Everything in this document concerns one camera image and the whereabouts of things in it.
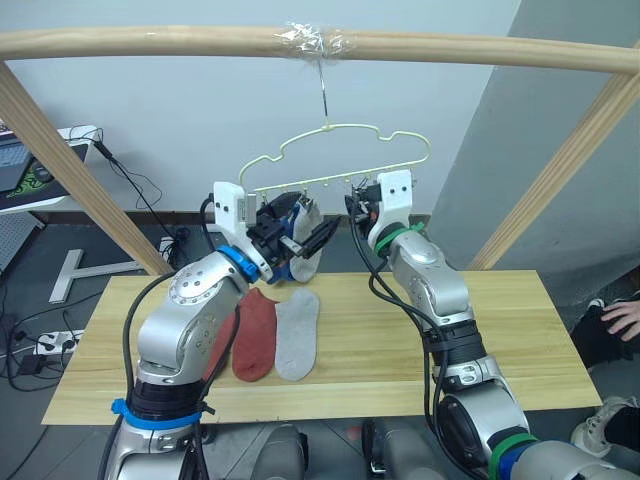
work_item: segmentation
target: computer keyboard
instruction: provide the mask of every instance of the computer keyboard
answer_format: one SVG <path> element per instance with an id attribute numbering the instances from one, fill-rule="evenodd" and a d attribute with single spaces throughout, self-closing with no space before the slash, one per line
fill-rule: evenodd
<path id="1" fill-rule="evenodd" d="M 20 165 L 27 160 L 28 151 L 21 143 L 0 146 L 0 168 Z"/>

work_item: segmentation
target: blue ring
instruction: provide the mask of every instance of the blue ring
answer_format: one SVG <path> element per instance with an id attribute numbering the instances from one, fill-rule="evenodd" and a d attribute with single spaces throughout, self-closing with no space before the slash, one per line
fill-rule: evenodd
<path id="1" fill-rule="evenodd" d="M 122 398 L 116 398 L 111 404 L 111 411 L 115 414 L 122 415 L 126 422 L 135 428 L 142 430 L 170 430 L 172 428 L 186 427 L 187 425 L 193 425 L 200 421 L 202 418 L 202 412 L 194 413 L 186 417 L 174 418 L 171 420 L 145 420 L 143 418 L 136 417 L 129 407 L 127 402 Z"/>
<path id="2" fill-rule="evenodd" d="M 258 278 L 260 278 L 258 267 L 256 267 L 255 263 L 245 257 L 242 252 L 229 245 L 222 245 L 221 247 L 218 247 L 218 251 L 224 253 L 227 257 L 237 263 L 244 274 L 249 277 L 249 281 L 251 283 L 258 281 Z"/>

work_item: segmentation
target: wooden table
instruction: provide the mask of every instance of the wooden table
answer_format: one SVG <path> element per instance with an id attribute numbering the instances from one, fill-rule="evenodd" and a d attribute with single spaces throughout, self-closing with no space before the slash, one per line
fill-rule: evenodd
<path id="1" fill-rule="evenodd" d="M 585 407 L 600 398 L 537 274 L 532 271 L 463 273 L 471 291 L 487 350 L 500 363 L 525 410 Z M 390 275 L 391 284 L 397 287 Z M 113 277 L 77 352 L 58 386 L 43 423 L 112 424 L 111 401 L 123 397 L 122 324 L 129 305 L 150 277 Z M 396 416 L 422 414 L 420 339 L 397 307 L 374 297 L 361 273 L 319 274 L 307 285 L 320 297 L 318 353 L 314 370 L 287 382 L 272 370 L 245 383 L 227 368 L 208 403 L 208 422 Z M 297 285 L 259 288 L 286 300 Z M 140 305 L 132 328 L 166 293 L 153 290 Z"/>

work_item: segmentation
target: white sock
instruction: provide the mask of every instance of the white sock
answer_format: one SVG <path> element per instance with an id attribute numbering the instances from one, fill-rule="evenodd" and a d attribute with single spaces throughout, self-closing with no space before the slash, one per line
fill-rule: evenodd
<path id="1" fill-rule="evenodd" d="M 300 211 L 293 223 L 293 240 L 304 242 L 311 235 L 311 231 L 322 223 L 322 214 L 316 202 L 308 206 L 308 210 L 300 205 Z M 293 257 L 289 261 L 291 276 L 298 282 L 307 283 L 315 275 L 320 263 L 322 250 L 317 251 L 311 258 Z"/>

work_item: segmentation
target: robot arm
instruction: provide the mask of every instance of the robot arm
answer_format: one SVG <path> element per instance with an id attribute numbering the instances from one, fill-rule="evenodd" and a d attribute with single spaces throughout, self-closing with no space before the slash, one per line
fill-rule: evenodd
<path id="1" fill-rule="evenodd" d="M 217 230 L 228 245 L 177 272 L 162 304 L 144 321 L 135 387 L 126 401 L 114 402 L 123 420 L 108 457 L 110 480 L 191 478 L 189 472 L 200 478 L 191 445 L 212 380 L 203 376 L 223 320 L 251 283 L 269 280 L 272 268 L 293 256 L 311 257 L 338 225 L 327 220 L 297 243 L 280 218 L 305 200 L 302 194 L 283 194 L 256 211 L 255 196 L 216 182 L 214 199 Z"/>
<path id="2" fill-rule="evenodd" d="M 482 477 L 474 469 L 487 466 L 490 478 L 498 478 L 499 470 L 503 480 L 640 478 L 571 445 L 539 442 L 529 433 L 495 357 L 484 348 L 464 280 L 419 232 L 422 225 L 409 225 L 411 206 L 408 170 L 382 173 L 376 184 L 354 189 L 347 198 L 369 247 L 388 260 L 412 306 L 423 313 L 425 355 L 431 353 L 433 377 L 441 380 L 444 393 L 433 407 L 442 447 L 476 478 Z"/>

